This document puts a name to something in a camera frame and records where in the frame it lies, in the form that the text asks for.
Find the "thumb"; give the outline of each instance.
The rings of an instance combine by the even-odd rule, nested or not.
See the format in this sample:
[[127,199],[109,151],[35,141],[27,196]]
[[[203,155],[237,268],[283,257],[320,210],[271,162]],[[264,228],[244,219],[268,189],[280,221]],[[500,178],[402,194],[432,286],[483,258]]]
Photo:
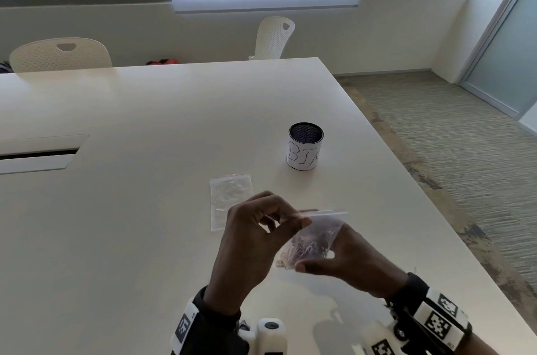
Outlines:
[[284,221],[275,230],[269,233],[268,237],[277,252],[281,247],[291,239],[299,230],[312,224],[312,220],[303,216],[295,216],[287,221]]
[[337,261],[334,259],[306,259],[296,264],[295,271],[336,277]]

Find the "chair handle hole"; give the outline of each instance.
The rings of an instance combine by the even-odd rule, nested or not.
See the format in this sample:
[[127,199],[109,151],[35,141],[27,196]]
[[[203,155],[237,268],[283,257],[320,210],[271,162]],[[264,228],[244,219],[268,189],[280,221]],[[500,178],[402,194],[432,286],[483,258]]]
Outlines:
[[76,48],[76,44],[74,42],[63,42],[56,45],[56,48],[63,52],[69,52],[73,51]]

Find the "hand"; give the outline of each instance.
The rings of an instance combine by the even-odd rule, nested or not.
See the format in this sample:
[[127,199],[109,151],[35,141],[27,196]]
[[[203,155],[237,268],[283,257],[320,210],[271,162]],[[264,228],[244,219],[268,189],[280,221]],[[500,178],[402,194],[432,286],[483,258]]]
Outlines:
[[296,264],[302,273],[337,277],[374,297],[393,296],[406,283],[407,274],[382,256],[358,232],[343,224],[332,244],[332,259],[308,259]]
[[[269,273],[278,250],[311,222],[270,191],[232,207],[205,290],[205,303],[224,315],[238,312],[246,296]],[[260,224],[268,226],[270,233]]]

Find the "perforated chair back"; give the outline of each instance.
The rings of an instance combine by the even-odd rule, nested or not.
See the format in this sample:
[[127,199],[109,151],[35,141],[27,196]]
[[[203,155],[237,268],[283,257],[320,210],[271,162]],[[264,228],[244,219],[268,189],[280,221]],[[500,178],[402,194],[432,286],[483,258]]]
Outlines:
[[9,56],[16,73],[63,69],[107,68],[112,60],[106,47],[89,38],[53,38],[34,41]]
[[286,17],[272,16],[264,19],[257,31],[256,53],[250,60],[277,60],[295,31],[295,24]]

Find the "cup rim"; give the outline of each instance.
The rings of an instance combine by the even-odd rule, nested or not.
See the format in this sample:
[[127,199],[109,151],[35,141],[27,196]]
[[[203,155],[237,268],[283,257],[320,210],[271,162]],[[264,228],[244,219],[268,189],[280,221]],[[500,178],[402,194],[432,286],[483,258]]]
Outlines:
[[[300,142],[300,141],[296,140],[294,137],[292,137],[291,130],[293,129],[293,127],[298,126],[298,125],[310,125],[310,126],[316,127],[317,129],[319,129],[321,131],[321,138],[318,141],[312,142],[312,143],[304,143],[304,142]],[[298,123],[295,123],[294,125],[292,125],[289,128],[289,131],[287,133],[289,133],[289,137],[291,139],[293,139],[297,143],[300,143],[301,145],[316,145],[317,143],[322,142],[323,139],[324,139],[324,131],[323,131],[323,129],[321,129],[319,126],[317,126],[317,125],[315,125],[313,123],[310,123],[310,122],[298,122]]]

